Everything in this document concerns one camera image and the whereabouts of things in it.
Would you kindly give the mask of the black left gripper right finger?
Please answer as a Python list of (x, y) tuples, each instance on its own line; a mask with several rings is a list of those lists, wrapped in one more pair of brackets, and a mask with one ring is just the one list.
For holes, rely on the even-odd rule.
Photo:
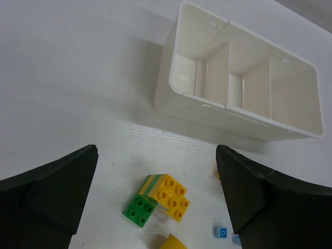
[(216, 163), (243, 248), (331, 248), (331, 188), (255, 162), (225, 145)]

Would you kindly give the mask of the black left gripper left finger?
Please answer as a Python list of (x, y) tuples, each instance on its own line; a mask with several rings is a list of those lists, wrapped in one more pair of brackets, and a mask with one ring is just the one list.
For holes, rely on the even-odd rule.
[(1, 248), (68, 248), (98, 157), (97, 147), (87, 145), (1, 180)]

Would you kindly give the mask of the green square lego brick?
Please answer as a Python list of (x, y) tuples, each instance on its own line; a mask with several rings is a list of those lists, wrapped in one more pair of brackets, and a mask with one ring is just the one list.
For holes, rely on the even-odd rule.
[(122, 214), (138, 227), (143, 228), (156, 206), (156, 201), (136, 193)]

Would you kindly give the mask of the yellow striped lego brick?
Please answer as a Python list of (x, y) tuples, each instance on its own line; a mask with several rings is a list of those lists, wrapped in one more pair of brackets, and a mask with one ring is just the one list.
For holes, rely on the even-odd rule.
[(139, 194), (161, 208), (170, 218), (180, 223), (190, 201), (187, 189), (169, 174), (148, 175)]

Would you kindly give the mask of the yellow curved lego brick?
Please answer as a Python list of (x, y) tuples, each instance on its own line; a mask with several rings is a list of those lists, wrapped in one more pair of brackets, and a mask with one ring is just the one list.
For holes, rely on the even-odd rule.
[(187, 249), (187, 247), (177, 237), (169, 234), (160, 249)]

